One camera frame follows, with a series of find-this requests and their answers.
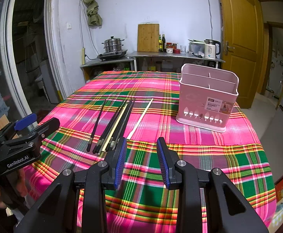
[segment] white kettle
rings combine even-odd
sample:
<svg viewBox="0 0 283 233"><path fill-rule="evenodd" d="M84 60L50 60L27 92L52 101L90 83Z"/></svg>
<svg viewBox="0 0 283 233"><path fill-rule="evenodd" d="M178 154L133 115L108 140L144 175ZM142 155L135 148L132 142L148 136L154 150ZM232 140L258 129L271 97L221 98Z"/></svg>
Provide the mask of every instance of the white kettle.
<svg viewBox="0 0 283 233"><path fill-rule="evenodd" d="M206 39L204 48L204 57L209 59L215 59L216 55L220 54L221 46L220 42L212 39ZM218 52L216 52L216 44L219 46Z"/></svg>

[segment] human hand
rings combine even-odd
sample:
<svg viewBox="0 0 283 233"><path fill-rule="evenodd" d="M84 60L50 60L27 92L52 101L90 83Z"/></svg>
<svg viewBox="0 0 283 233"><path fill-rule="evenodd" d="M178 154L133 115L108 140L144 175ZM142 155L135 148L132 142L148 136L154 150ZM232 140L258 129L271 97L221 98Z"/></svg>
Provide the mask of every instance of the human hand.
<svg viewBox="0 0 283 233"><path fill-rule="evenodd" d="M17 170L18 180L16 183L16 189L20 193L21 197L25 197L28 194L27 187L25 185L25 171L24 169ZM0 198L0 209L5 209L7 206Z"/></svg>

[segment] plaid tablecloth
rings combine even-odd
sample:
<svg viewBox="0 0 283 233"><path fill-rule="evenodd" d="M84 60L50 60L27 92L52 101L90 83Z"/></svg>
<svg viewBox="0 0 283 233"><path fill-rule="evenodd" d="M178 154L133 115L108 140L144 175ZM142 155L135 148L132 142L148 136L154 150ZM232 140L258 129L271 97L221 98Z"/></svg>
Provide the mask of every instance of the plaid tablecloth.
<svg viewBox="0 0 283 233"><path fill-rule="evenodd" d="M86 147L105 99L107 107L94 143L122 100L136 98L126 137L153 98L138 129L128 140L120 188L106 191L108 232L175 231L178 191L164 188L156 154L156 140L161 136L170 149L196 168L222 169L268 226L276 209L276 196L269 163L251 123L237 104L224 133L178 123L175 117L179 80L180 75L176 73L104 72L70 95L42 121L57 117L61 125L43 141L41 160L25 169L29 194L37 199L62 170L80 171L104 158L104 155L98 157L86 152ZM82 201L83 191L78 210L79 226ZM202 206L206 232L204 197Z"/></svg>

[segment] pink plastic basket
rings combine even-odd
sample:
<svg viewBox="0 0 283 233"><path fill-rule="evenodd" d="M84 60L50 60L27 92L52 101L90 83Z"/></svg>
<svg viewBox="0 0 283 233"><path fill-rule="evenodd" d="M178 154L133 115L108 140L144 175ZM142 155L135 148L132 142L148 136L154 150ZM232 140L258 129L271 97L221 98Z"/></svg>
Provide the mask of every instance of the pink plastic basket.
<svg viewBox="0 0 283 233"><path fill-rule="evenodd" d="M238 77L226 70L184 64L181 68L176 120L224 132L238 96Z"/></svg>

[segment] basket base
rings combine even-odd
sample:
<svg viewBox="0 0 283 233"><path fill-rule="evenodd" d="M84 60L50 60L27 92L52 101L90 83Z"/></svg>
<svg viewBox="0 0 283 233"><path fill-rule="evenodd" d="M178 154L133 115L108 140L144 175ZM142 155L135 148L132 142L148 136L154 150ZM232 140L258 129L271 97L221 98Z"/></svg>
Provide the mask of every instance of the basket base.
<svg viewBox="0 0 283 233"><path fill-rule="evenodd" d="M199 127L199 128L203 128L203 129L206 129L206 130L216 131L216 132L219 132L219 133L223 133L223 132L226 131L226 127L217 127L217 126L206 124L206 123L191 121L191 120L179 117L178 114L176 116L176 121L178 121L179 123L182 123L182 124L187 124L187 125L190 125L190 126Z"/></svg>

